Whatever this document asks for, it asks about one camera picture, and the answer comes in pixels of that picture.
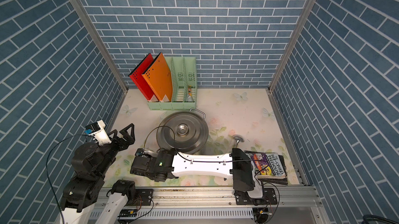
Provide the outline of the metal ladle spoon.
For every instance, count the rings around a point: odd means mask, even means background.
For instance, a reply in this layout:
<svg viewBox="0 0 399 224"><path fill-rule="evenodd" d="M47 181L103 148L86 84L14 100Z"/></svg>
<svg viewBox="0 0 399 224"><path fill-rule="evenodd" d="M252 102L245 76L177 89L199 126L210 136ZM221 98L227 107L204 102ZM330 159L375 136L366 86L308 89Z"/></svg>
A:
<svg viewBox="0 0 399 224"><path fill-rule="evenodd" d="M243 143L245 141L244 137L241 135L233 135L232 139L235 141L233 148L237 148L240 143Z"/></svg>

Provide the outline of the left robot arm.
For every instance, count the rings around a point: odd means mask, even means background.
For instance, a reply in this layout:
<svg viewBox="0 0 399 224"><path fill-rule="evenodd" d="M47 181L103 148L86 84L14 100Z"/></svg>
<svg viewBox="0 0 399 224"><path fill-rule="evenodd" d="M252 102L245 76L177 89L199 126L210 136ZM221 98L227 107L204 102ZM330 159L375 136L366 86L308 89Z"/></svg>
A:
<svg viewBox="0 0 399 224"><path fill-rule="evenodd" d="M85 127L84 136L94 142L78 147L71 160L75 175L65 186L60 203L61 224L86 224L95 208L106 172L120 151L135 143L135 126L106 132L100 120Z"/></svg>

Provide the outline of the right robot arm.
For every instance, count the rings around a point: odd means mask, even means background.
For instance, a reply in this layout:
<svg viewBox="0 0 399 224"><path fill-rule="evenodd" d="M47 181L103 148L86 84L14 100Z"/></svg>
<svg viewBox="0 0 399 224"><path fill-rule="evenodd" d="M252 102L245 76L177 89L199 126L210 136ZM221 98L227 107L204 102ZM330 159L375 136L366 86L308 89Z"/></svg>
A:
<svg viewBox="0 0 399 224"><path fill-rule="evenodd" d="M233 181L233 189L252 199L262 199L264 190L256 179L255 162L244 151L233 148L222 155L193 155L161 148L158 153L138 149L130 173L155 182L189 175L215 176Z"/></svg>

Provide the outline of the small circuit board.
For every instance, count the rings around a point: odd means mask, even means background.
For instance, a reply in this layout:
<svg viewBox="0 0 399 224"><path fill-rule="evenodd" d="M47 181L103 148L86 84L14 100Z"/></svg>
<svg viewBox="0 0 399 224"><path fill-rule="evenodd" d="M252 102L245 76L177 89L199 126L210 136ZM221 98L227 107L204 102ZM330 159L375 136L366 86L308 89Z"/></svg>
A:
<svg viewBox="0 0 399 224"><path fill-rule="evenodd" d="M138 210L137 209L123 209L121 210L118 218L128 218L128 219L132 219L132 218L136 218L138 216Z"/></svg>

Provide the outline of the red folder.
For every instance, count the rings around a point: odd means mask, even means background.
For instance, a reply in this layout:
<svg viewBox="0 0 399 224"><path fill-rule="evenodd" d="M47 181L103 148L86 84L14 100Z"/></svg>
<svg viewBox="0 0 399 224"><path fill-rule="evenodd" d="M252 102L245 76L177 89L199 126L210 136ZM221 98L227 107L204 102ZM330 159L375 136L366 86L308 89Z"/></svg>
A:
<svg viewBox="0 0 399 224"><path fill-rule="evenodd" d="M149 102L158 102L155 93L143 77L143 73L147 70L153 60L154 58L152 55L150 53L147 54L146 57L129 74L129 77Z"/></svg>

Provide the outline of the orange folder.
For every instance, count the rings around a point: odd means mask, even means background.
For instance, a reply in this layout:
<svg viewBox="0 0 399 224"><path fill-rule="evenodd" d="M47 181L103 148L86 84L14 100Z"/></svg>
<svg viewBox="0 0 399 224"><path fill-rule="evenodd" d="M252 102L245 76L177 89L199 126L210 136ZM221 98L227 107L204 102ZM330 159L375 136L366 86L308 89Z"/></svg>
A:
<svg viewBox="0 0 399 224"><path fill-rule="evenodd" d="M158 101L171 102L173 96L171 71L162 52L150 63L142 77L152 89Z"/></svg>

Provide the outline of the green file organizer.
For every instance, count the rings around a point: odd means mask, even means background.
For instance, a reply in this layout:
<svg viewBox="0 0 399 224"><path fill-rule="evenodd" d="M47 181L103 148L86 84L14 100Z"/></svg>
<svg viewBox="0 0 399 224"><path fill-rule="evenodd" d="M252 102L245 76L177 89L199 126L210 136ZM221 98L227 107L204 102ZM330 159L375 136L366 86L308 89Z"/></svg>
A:
<svg viewBox="0 0 399 224"><path fill-rule="evenodd" d="M184 111L196 108L197 71L195 57L166 57L171 71L173 96L171 102L148 102L150 110ZM194 102L187 101L188 85L192 87Z"/></svg>

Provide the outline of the colourful children's book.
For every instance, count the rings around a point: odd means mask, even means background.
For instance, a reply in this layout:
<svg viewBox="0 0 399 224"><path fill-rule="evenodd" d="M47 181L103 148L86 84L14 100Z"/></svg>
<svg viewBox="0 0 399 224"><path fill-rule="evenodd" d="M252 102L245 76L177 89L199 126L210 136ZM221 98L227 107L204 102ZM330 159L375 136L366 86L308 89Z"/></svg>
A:
<svg viewBox="0 0 399 224"><path fill-rule="evenodd" d="M256 179L265 183L288 185L286 165L282 155L250 151L245 153L254 163Z"/></svg>

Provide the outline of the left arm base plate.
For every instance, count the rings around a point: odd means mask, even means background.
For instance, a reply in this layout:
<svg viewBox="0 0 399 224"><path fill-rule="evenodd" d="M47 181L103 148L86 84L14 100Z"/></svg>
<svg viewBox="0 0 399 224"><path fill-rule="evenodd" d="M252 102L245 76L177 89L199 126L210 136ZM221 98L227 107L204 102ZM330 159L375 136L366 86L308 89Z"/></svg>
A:
<svg viewBox="0 0 399 224"><path fill-rule="evenodd" d="M154 190L150 188L128 190L126 206L151 206Z"/></svg>

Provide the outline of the aluminium front rail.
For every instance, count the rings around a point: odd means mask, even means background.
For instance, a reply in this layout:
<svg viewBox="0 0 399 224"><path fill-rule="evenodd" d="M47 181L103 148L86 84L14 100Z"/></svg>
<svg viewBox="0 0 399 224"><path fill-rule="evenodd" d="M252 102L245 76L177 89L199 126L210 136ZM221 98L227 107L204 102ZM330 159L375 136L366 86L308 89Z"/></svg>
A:
<svg viewBox="0 0 399 224"><path fill-rule="evenodd" d="M102 189L89 218L98 224L137 223L144 220L244 219L256 223L327 224L329 222L314 186L264 185L262 199L232 187L156 187L151 206L126 206L128 190L143 189L117 185ZM138 216L118 216L123 209L137 209Z"/></svg>

